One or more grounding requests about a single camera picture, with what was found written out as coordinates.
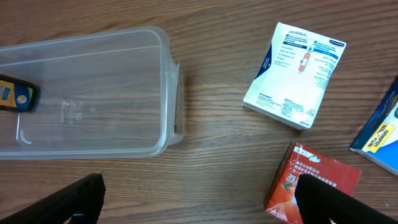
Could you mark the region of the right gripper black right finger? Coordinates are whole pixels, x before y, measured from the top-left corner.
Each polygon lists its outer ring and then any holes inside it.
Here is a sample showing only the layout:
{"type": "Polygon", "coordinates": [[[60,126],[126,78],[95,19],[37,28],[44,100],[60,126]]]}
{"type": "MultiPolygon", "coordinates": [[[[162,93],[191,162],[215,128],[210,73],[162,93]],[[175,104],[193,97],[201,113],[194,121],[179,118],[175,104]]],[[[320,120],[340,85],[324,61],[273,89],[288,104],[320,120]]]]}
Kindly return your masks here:
{"type": "Polygon", "coordinates": [[[303,224],[397,224],[397,220],[309,174],[299,176],[295,198],[303,224]]]}

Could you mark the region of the black tube white cap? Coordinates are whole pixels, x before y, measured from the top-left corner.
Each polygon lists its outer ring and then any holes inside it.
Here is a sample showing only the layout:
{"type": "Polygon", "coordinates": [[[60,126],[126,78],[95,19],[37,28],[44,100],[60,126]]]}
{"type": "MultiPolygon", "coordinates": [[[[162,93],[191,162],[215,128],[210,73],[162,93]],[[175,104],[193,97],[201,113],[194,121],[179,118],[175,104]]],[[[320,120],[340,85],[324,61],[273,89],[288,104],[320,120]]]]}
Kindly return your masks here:
{"type": "Polygon", "coordinates": [[[1,74],[1,110],[16,113],[33,111],[40,88],[31,82],[1,74]]]}

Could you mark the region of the white bandage box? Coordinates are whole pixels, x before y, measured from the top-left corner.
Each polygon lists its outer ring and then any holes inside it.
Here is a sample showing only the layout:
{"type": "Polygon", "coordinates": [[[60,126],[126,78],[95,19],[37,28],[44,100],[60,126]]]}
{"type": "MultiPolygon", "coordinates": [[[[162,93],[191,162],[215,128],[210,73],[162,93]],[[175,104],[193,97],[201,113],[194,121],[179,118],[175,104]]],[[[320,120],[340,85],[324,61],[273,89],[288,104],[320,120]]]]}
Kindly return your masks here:
{"type": "Polygon", "coordinates": [[[244,107],[298,130],[311,128],[345,48],[343,41],[278,23],[244,107]]]}

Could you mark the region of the blue yellow lozenge box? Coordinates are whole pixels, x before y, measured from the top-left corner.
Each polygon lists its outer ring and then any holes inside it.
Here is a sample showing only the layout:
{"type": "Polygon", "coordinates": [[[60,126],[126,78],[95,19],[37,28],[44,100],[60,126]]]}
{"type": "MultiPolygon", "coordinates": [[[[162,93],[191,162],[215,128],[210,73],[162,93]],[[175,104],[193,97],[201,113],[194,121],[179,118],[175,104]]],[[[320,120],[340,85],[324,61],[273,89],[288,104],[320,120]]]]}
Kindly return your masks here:
{"type": "Polygon", "coordinates": [[[397,80],[349,149],[397,175],[397,80]]]}

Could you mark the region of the red small box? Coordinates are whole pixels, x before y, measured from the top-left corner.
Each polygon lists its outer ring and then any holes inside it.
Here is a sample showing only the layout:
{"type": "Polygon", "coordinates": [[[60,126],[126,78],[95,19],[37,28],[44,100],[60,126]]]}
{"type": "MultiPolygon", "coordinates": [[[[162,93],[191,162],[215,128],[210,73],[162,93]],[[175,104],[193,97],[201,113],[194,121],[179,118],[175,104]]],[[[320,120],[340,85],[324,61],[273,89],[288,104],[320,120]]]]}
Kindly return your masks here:
{"type": "Polygon", "coordinates": [[[361,170],[332,159],[308,146],[292,142],[283,156],[264,199],[265,212],[284,223],[303,223],[294,195],[302,174],[310,174],[350,195],[361,176],[361,170]]]}

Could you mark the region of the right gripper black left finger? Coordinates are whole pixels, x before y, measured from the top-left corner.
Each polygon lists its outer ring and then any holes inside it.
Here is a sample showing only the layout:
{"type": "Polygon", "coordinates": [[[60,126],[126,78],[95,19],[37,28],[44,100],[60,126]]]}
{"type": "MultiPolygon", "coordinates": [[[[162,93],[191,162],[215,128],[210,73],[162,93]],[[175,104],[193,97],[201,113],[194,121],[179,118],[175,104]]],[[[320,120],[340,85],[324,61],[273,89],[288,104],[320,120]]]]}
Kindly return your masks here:
{"type": "Polygon", "coordinates": [[[96,224],[105,192],[102,174],[93,173],[3,218],[1,224],[96,224]]]}

